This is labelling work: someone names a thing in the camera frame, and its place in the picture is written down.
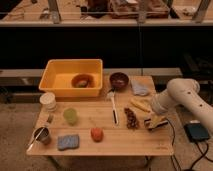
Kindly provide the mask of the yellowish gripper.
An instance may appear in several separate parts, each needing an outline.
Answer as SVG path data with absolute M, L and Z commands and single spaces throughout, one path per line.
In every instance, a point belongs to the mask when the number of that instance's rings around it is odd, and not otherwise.
M 147 130 L 154 130 L 168 123 L 165 116 L 152 114 L 148 119 L 144 120 L 144 126 Z

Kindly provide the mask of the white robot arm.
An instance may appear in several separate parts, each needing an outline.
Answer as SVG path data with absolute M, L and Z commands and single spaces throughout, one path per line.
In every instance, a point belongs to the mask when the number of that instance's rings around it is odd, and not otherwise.
M 160 115 L 170 108 L 183 105 L 213 133 L 213 107 L 198 95 L 199 91 L 200 85 L 195 79 L 171 79 L 164 91 L 151 98 L 150 107 L 155 114 Z

